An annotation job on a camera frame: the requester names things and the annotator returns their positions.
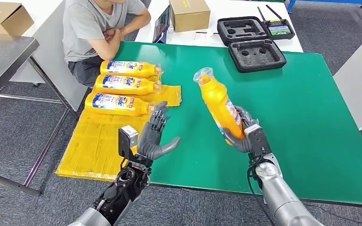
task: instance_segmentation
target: tablet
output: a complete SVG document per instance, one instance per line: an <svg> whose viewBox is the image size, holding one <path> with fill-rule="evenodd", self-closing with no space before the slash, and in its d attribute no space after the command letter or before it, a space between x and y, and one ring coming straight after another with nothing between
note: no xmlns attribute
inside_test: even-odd
<svg viewBox="0 0 362 226"><path fill-rule="evenodd" d="M167 30L170 25L170 6L159 16L155 22L155 29L153 31L153 43L160 41L163 32Z"/></svg>

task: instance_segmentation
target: cardboard box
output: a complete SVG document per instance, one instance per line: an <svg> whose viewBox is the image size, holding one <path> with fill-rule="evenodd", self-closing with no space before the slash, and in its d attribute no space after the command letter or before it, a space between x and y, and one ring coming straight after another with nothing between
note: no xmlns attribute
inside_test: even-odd
<svg viewBox="0 0 362 226"><path fill-rule="evenodd" d="M21 3L0 2L0 34L21 36L33 24Z"/></svg>
<svg viewBox="0 0 362 226"><path fill-rule="evenodd" d="M205 0L170 0L171 22L176 32L209 27L210 9Z"/></svg>

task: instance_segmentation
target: robotic arm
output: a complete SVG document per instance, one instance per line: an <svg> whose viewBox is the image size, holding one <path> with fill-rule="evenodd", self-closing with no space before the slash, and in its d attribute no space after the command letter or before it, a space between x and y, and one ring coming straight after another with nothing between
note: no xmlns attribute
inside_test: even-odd
<svg viewBox="0 0 362 226"><path fill-rule="evenodd" d="M175 149L180 142L175 137L170 143L159 146L163 128L169 119L165 117L167 102L161 102L145 124L140 139L131 126L119 129L119 155L124 157L116 180L69 226L116 226L134 203L141 191L149 185L149 175L153 160ZM137 145L133 155L131 147Z"/></svg>
<svg viewBox="0 0 362 226"><path fill-rule="evenodd" d="M133 204L140 198L141 191L149 185L153 160L175 149L180 141L174 138L170 143L159 146L163 128L169 118L165 117L166 102L160 103L142 130L138 133L131 126L119 129L119 155L124 157L116 180L70 226L116 226ZM280 166L272 154L263 128L249 113L236 106L241 115L246 139L235 138L227 128L224 136L243 153L248 153L250 177L259 185L270 212L281 226L323 226L304 207L292 189L282 178ZM131 147L137 145L133 155Z"/></svg>
<svg viewBox="0 0 362 226"><path fill-rule="evenodd" d="M253 177L259 185L270 213L279 225L324 226L310 214L282 178L280 166L271 152L263 128L246 110L238 106L236 109L241 116L246 139L235 138L228 129L224 129L224 137L240 152L248 153L249 186L251 187L249 177Z"/></svg>

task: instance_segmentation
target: black foam case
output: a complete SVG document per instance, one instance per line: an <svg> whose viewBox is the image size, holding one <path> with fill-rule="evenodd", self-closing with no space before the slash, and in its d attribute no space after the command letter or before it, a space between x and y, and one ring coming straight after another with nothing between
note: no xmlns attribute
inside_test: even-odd
<svg viewBox="0 0 362 226"><path fill-rule="evenodd" d="M232 42L267 39L270 36L264 24L255 16L219 19L217 31L226 46Z"/></svg>
<svg viewBox="0 0 362 226"><path fill-rule="evenodd" d="M287 63L277 44L270 39L233 42L228 51L241 73L281 68Z"/></svg>

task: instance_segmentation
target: metal table leg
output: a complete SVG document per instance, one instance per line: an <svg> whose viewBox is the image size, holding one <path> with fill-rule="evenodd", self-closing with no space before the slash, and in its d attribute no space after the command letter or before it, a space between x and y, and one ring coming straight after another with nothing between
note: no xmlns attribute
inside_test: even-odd
<svg viewBox="0 0 362 226"><path fill-rule="evenodd" d="M287 12L290 14L291 11L292 11L292 8L293 8L293 5L295 4L296 0L291 0L289 1L289 5L288 5L288 8L287 8Z"/></svg>
<svg viewBox="0 0 362 226"><path fill-rule="evenodd" d="M28 173L28 176L25 178L25 180L23 182L24 186L28 187L30 185L31 180L33 179L35 173L37 172L38 168L40 167L42 160L45 158L46 152L52 145L52 142L55 139L56 135L58 134L60 127L62 127L63 122L65 121L65 118L66 118L67 114L69 113L69 111L70 111L69 109L66 109L65 112L63 113L62 117L60 117L59 122L57 123L55 129L51 133L47 143L45 144L42 152L40 153L40 156L38 156L37 161L35 162L34 166L31 168L31 171Z"/></svg>
<svg viewBox="0 0 362 226"><path fill-rule="evenodd" d="M31 64L31 66L36 70L36 72L41 76L41 78L45 81L46 84L48 84L52 90L55 92L55 94L59 97L60 101L66 106L66 108L70 111L70 113L75 117L78 118L77 112L75 112L72 107L69 105L67 100L62 96L62 94L59 92L59 90L56 88L55 84L53 84L52 80L48 78L44 70L41 68L41 66L38 64L38 62L35 60L35 58L31 55L30 58L28 58L28 62Z"/></svg>
<svg viewBox="0 0 362 226"><path fill-rule="evenodd" d="M24 97L24 96L1 94L1 93L0 93L0 97L8 98L8 99L16 99L16 100L31 100L31 101L45 102L45 103L52 103L52 104L62 104L62 102L60 100L52 100L52 99L37 98L37 97Z"/></svg>
<svg viewBox="0 0 362 226"><path fill-rule="evenodd" d="M45 158L46 153L48 152L50 146L52 145L56 135L58 134L60 128L63 125L63 122L66 119L66 116L70 112L75 118L78 118L77 112L75 112L72 107L69 105L69 103L66 101L66 99L61 95L59 90L56 88L56 86L53 84L52 80L48 78L44 70L41 68L41 66L38 64L38 62L35 60L33 56L30 56L28 58L28 62L31 64L31 66L36 70L36 72L41 76L41 78L52 88L52 90L55 92L55 94L59 97L59 100L52 100L52 99L44 99L44 98L36 98L36 97L23 97L23 96L16 96L16 95L9 95L9 94L0 94L0 97L3 98L11 98L11 99L21 99L21 100L30 100L30 101L38 101L38 102L46 102L46 103L55 103L55 104L63 104L66 107L65 112L62 114L62 116L59 119L59 122L57 123L56 127L54 128L53 132L51 133L47 143L45 144L42 152L38 156L35 164L31 168L30 172L28 173L27 177L25 178L23 184L20 184L18 182L15 182L13 180L4 178L0 176L0 184L4 186L11 187L13 189L25 192L30 195L39 195L40 192L29 188L28 186L31 183L31 180L34 178L35 173L37 172L38 168L40 167L42 160Z"/></svg>
<svg viewBox="0 0 362 226"><path fill-rule="evenodd" d="M29 188L29 187L26 187L22 184L19 184L18 182L15 182L13 180L9 180L7 178L4 178L2 176L0 176L0 184L1 185L5 185L5 186L8 186L10 188L13 188L13 189L16 189L18 191L22 191L24 193L27 193L27 194L30 194L30 195L39 195L39 191L37 190L34 190L32 188Z"/></svg>

